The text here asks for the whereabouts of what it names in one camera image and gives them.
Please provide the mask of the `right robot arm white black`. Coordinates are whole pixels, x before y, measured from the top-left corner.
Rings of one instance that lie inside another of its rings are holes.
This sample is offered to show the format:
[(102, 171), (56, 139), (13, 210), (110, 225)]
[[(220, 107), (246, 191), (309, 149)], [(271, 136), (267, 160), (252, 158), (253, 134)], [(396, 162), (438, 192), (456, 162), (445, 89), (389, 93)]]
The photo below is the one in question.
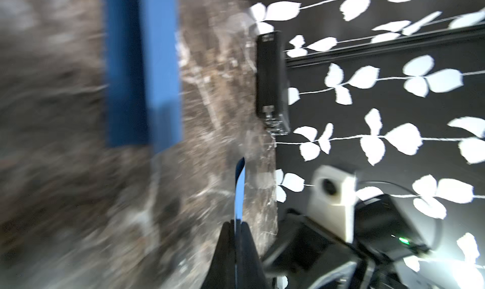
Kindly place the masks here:
[(344, 242), (309, 216), (288, 209), (280, 235), (261, 260), (267, 276), (288, 276), (291, 288), (405, 288), (394, 264), (427, 255), (443, 235), (435, 218), (432, 245), (424, 243), (391, 195), (359, 200), (354, 242)]

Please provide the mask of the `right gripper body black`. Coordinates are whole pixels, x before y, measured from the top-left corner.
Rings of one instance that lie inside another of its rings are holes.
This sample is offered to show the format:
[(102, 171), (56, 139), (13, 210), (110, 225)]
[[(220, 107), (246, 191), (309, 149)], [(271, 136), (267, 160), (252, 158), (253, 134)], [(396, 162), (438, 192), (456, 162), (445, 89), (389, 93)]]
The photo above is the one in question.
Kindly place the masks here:
[(368, 288), (375, 261), (300, 213), (286, 213), (261, 259), (267, 277), (288, 288)]

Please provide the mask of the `blue square paper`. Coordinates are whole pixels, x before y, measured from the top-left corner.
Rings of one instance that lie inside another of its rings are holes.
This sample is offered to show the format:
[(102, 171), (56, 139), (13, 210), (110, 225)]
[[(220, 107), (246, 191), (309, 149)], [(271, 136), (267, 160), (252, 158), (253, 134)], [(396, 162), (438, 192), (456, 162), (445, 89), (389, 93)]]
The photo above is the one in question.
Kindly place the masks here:
[(183, 140), (178, 0), (105, 0), (107, 138), (160, 153)]
[(242, 157), (236, 165), (235, 199), (234, 199), (234, 239), (235, 248), (239, 247), (241, 221), (243, 218), (245, 198), (246, 161)]

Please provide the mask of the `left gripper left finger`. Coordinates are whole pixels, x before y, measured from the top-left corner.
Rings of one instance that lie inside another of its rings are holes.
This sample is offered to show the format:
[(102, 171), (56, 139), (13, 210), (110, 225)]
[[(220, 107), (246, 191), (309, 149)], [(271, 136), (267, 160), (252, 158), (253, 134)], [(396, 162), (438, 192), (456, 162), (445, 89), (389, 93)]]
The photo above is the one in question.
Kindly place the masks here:
[(236, 288), (236, 243), (234, 221), (224, 222), (207, 276), (201, 289)]

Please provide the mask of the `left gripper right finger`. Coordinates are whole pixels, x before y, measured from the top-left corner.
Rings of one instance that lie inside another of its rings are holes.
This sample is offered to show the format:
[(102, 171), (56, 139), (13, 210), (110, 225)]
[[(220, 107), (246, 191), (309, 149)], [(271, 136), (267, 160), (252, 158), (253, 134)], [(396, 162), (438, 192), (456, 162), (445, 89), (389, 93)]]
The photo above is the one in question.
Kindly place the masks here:
[(242, 222), (240, 230), (240, 288), (269, 288), (250, 227)]

